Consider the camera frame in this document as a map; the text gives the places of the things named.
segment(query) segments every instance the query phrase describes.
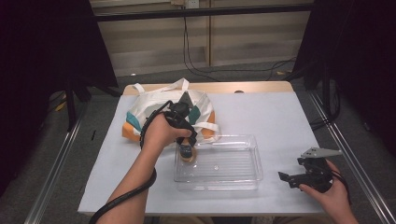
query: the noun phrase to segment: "black curtain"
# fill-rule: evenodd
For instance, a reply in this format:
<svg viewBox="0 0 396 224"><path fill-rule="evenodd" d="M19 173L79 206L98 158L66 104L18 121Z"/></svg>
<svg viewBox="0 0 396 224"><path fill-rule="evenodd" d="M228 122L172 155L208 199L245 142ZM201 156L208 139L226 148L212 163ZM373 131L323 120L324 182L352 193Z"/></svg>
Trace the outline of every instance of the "black curtain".
<svg viewBox="0 0 396 224"><path fill-rule="evenodd" d="M66 80L117 87L88 0L0 1L0 195L31 152L48 100Z"/></svg>
<svg viewBox="0 0 396 224"><path fill-rule="evenodd" d="M349 101L396 156L396 2L356 1L332 65Z"/></svg>

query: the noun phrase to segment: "wall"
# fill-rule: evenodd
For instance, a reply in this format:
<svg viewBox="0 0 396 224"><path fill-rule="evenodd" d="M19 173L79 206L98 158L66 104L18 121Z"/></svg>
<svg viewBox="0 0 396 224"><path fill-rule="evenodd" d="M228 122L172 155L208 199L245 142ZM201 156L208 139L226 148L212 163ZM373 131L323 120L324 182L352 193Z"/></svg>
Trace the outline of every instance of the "wall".
<svg viewBox="0 0 396 224"><path fill-rule="evenodd" d="M201 0L200 7L309 2L312 1ZM178 8L165 0L145 4L136 0L91 3L95 14ZM291 12L187 18L191 61L195 67L203 67L287 60L297 55L308 17L309 12ZM99 27L118 77L185 69L182 18L100 22Z"/></svg>

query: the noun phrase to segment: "person's right arm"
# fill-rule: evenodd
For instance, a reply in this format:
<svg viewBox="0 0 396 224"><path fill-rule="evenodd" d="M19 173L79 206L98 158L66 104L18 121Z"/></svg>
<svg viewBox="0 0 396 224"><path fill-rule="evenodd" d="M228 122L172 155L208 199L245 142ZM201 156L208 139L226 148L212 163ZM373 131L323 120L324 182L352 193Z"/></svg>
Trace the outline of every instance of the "person's right arm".
<svg viewBox="0 0 396 224"><path fill-rule="evenodd" d="M327 163L332 170L339 173L337 167L332 162L327 161ZM346 187L337 178L332 179L332 187L324 193L320 193L304 184L300 185L299 188L316 199L336 224L358 223L358 220L350 209Z"/></svg>

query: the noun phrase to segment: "white bag handle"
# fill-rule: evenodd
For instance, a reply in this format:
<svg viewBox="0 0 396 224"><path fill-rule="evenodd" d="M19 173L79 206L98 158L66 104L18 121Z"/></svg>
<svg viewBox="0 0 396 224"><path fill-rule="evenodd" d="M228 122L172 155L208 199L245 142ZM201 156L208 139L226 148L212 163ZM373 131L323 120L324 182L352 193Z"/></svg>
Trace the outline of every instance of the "white bag handle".
<svg viewBox="0 0 396 224"><path fill-rule="evenodd" d="M148 92L157 92L157 91L171 91L176 88L181 88L183 91L186 91L189 88L190 82L186 78L181 78L178 81L170 84L169 86L159 88L155 91L148 91ZM139 95L145 93L145 89L139 83L132 85L137 91L139 91Z"/></svg>
<svg viewBox="0 0 396 224"><path fill-rule="evenodd" d="M215 123L210 123L210 122L199 122L196 124L191 125L193 128L206 128L209 130L212 130L216 133L220 132L220 126Z"/></svg>

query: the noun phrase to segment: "human arm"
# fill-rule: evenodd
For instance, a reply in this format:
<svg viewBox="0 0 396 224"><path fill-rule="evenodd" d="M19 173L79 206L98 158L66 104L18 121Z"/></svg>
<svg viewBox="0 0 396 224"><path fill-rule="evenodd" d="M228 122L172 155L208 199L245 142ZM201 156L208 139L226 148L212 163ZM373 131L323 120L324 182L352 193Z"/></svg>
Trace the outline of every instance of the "human arm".
<svg viewBox="0 0 396 224"><path fill-rule="evenodd" d="M327 163L332 170L339 173L338 168L332 162L327 161ZM299 188L317 200L336 224L358 223L349 206L347 189L339 179L333 178L332 187L324 193L320 193L304 184L301 184Z"/></svg>
<svg viewBox="0 0 396 224"><path fill-rule="evenodd" d="M151 177L154 165L163 148L174 142L178 137L189 137L190 135L191 131L189 130L171 127L163 114L155 117L146 131L145 144L141 152L108 201L110 202L146 183ZM149 191L145 190L119 204L100 217L97 223L143 223L148 193Z"/></svg>

